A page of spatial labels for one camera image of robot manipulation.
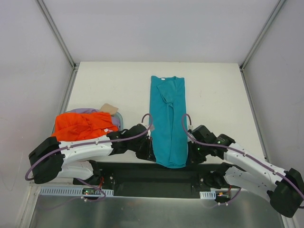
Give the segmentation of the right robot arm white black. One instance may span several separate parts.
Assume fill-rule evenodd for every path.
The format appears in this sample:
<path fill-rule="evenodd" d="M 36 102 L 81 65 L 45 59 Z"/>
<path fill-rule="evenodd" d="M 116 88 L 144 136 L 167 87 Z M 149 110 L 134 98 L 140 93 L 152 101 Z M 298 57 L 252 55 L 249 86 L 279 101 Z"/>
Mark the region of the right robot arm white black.
<path fill-rule="evenodd" d="M 221 189 L 227 185 L 250 191 L 270 203 L 281 215 L 292 218 L 303 209 L 304 180 L 299 171 L 285 170 L 259 159 L 225 134 L 215 136 L 200 125 L 186 132 L 191 164 L 200 164 L 211 155 L 223 160 L 203 178 L 205 185 Z"/>

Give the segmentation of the teal t shirt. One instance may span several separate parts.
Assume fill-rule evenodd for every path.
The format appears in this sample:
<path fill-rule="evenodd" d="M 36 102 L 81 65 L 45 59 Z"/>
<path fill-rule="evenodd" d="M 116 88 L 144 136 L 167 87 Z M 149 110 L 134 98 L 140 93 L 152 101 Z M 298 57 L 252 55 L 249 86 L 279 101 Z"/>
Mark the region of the teal t shirt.
<path fill-rule="evenodd" d="M 171 169 L 183 168 L 188 158 L 185 79 L 151 76 L 150 114 L 154 130 L 151 133 L 156 163 Z"/>

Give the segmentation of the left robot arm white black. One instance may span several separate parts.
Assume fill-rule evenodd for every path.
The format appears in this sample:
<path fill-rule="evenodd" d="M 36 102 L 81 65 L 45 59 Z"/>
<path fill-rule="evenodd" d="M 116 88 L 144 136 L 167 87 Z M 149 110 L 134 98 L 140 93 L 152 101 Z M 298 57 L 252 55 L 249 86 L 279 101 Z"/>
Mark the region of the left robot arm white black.
<path fill-rule="evenodd" d="M 79 178 L 95 185 L 101 174 L 96 170 L 94 159 L 126 151 L 140 153 L 151 139 L 151 129 L 151 124 L 139 123 L 130 129 L 73 142 L 48 137 L 29 154 L 30 168 L 25 180 L 44 184 L 55 178 Z"/>

